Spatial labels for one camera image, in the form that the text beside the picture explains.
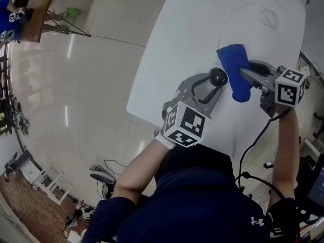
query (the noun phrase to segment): blue sponge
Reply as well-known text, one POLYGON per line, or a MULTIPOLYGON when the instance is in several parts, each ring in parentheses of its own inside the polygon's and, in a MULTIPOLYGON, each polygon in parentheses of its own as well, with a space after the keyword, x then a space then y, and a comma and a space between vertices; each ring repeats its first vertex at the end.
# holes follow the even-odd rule
POLYGON ((232 44, 217 50, 229 83, 233 90, 233 99, 244 103, 249 101, 252 85, 246 81, 239 72, 239 67, 250 69, 247 52, 242 44, 232 44))

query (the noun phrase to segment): person's hand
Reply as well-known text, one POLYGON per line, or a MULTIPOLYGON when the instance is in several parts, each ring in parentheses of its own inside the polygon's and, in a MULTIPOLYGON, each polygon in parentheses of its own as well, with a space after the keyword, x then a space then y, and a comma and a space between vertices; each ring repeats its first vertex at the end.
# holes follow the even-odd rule
POLYGON ((277 114, 282 114, 284 111, 286 111, 289 108, 289 106, 283 105, 283 104, 276 104, 275 112, 277 114))

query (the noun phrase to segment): navy t-shirt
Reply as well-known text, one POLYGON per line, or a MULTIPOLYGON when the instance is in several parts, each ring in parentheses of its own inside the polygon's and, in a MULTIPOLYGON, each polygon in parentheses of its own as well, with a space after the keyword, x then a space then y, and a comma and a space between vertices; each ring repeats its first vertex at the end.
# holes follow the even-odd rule
POLYGON ((213 170, 165 174, 145 204, 124 197, 98 203, 83 243, 295 242, 295 201, 274 204, 266 216, 232 180, 213 170))

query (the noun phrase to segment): wooden floor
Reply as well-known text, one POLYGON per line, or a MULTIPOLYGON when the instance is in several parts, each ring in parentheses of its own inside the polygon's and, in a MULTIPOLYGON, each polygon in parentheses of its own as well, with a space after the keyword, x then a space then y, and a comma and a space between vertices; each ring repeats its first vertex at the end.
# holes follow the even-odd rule
MULTIPOLYGON (((11 175, 10 179, 7 183, 0 177, 0 191, 30 233, 41 243, 66 243, 61 232, 66 216, 73 214, 76 204, 66 198, 58 206, 40 189, 34 190, 22 175, 11 175)), ((88 221, 80 218, 73 230, 81 235, 88 225, 88 221)))

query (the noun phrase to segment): fiducial marker cube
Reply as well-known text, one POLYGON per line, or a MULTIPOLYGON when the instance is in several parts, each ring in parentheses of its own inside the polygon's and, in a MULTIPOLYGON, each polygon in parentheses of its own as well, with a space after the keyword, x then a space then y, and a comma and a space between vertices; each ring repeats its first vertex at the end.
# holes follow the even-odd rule
POLYGON ((275 102, 296 107, 305 93, 306 77, 296 70, 287 69, 275 81, 275 102))
POLYGON ((164 136, 185 148, 203 141, 212 119, 179 101, 168 113, 164 136))

